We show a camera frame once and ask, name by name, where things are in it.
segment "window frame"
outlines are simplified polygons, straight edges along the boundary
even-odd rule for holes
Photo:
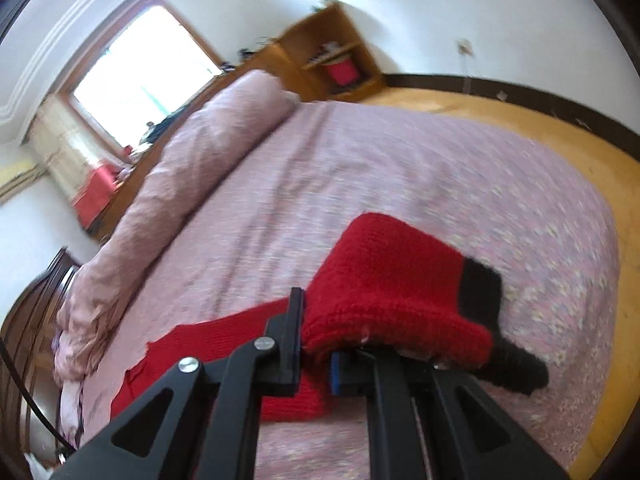
[[[183,18],[166,0],[138,0],[132,5],[126,6],[123,12],[119,13],[115,20],[103,24],[98,29],[97,39],[87,48],[84,54],[79,57],[78,62],[69,71],[64,81],[60,85],[58,94],[62,100],[70,107],[74,115],[94,134],[98,142],[107,148],[113,155],[119,158],[123,156],[123,148],[120,143],[105,130],[95,118],[84,109],[80,101],[74,95],[76,88],[89,73],[89,70],[102,57],[104,51],[113,43],[129,25],[145,11],[151,7],[164,7],[180,25],[193,38],[193,41],[218,67],[225,62],[212,46],[193,28],[185,18]]]

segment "wall socket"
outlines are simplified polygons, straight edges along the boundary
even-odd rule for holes
[[[471,42],[465,39],[458,40],[458,53],[462,54],[463,56],[473,57],[474,48],[471,45]]]

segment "yellow floor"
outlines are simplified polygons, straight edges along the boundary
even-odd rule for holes
[[[622,264],[613,356],[591,433],[569,469],[574,480],[590,478],[640,397],[640,164],[581,128],[500,101],[432,90],[389,88],[364,102],[466,117],[535,139],[564,156],[611,204]]]

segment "bed sheet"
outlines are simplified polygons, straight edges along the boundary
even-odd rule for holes
[[[360,213],[396,216],[504,281],[500,327],[545,360],[531,397],[485,387],[568,466],[606,381],[618,252],[609,206],[551,150],[474,121],[335,102],[299,105],[178,234],[84,382],[83,441],[146,343],[305,286]],[[261,429],[256,478],[368,478],[357,400]]]

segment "silver bolt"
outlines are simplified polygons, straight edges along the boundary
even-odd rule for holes
[[[190,374],[198,369],[200,363],[195,357],[183,357],[178,361],[178,370],[183,374]]]
[[[263,335],[254,341],[254,346],[257,350],[265,351],[271,350],[274,346],[276,346],[276,341],[273,337],[269,337],[267,335]]]

